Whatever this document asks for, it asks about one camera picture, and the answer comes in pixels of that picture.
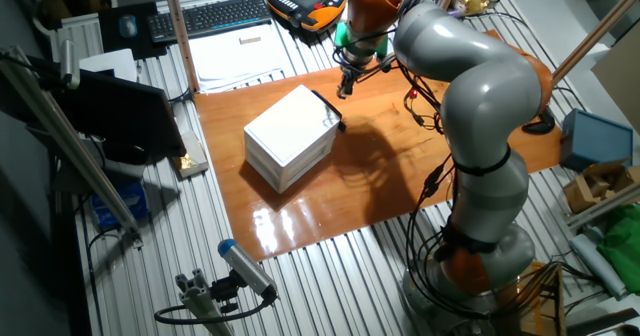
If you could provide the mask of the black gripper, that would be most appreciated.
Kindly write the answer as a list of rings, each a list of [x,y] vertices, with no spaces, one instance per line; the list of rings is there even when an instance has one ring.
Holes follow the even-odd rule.
[[[342,71],[342,79],[337,96],[340,99],[346,99],[347,96],[351,96],[353,93],[354,82],[365,74],[366,64],[361,62],[353,63],[349,60],[342,60],[339,64]]]

